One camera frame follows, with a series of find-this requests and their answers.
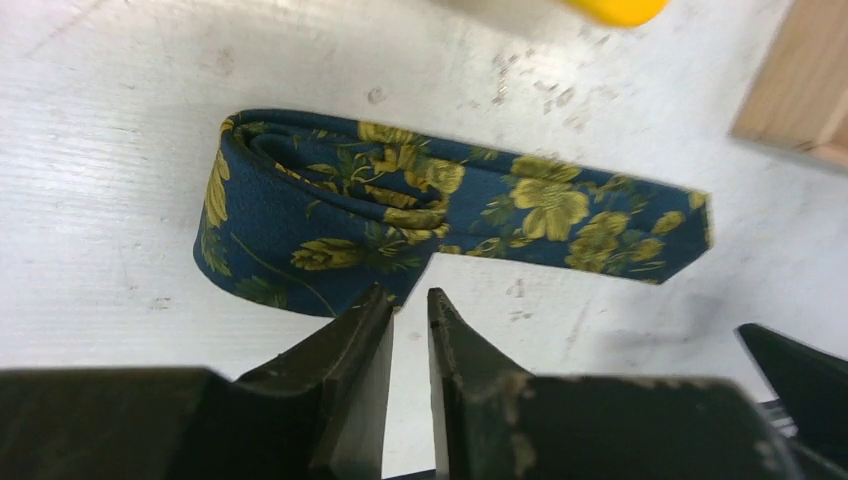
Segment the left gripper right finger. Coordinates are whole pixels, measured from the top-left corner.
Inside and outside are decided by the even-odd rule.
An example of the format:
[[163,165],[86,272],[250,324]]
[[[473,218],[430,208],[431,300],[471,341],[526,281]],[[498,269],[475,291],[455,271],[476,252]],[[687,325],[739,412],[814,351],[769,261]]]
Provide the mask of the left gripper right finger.
[[731,381],[552,376],[518,365],[438,288],[427,297],[440,479],[800,479]]

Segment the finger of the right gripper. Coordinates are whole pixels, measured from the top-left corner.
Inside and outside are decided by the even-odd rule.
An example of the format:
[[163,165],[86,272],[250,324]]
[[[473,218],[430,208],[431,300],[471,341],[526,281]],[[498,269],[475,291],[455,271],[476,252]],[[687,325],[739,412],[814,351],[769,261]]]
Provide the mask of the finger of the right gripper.
[[736,333],[792,420],[793,439],[845,467],[847,361],[759,324],[743,324]]

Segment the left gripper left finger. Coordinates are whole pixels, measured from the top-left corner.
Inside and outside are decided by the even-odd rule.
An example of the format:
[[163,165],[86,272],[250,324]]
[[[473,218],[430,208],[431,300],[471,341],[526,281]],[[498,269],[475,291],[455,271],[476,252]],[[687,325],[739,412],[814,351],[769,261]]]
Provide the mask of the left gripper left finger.
[[204,367],[1,374],[5,479],[378,479],[393,309],[379,286],[229,380]]

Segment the blue yellow floral tie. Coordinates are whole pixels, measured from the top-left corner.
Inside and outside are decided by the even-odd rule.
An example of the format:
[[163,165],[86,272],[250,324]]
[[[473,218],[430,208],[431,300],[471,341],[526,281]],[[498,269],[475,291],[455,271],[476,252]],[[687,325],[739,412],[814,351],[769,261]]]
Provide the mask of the blue yellow floral tie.
[[226,118],[193,246],[216,286],[320,317],[437,253],[662,283],[712,244],[697,190],[294,110]]

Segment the wooden compartment box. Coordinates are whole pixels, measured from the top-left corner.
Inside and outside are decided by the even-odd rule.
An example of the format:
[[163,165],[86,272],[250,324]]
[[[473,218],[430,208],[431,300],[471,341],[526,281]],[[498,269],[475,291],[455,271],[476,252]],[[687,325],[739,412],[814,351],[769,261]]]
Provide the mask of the wooden compartment box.
[[847,3],[795,1],[731,134],[847,167]]

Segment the yellow plastic tray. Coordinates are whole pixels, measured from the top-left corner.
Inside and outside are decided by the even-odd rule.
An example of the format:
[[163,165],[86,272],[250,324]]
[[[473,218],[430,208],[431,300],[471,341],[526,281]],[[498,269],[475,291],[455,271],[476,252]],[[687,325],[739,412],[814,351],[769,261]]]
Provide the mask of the yellow plastic tray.
[[669,0],[563,0],[562,3],[601,25],[635,28],[659,15]]

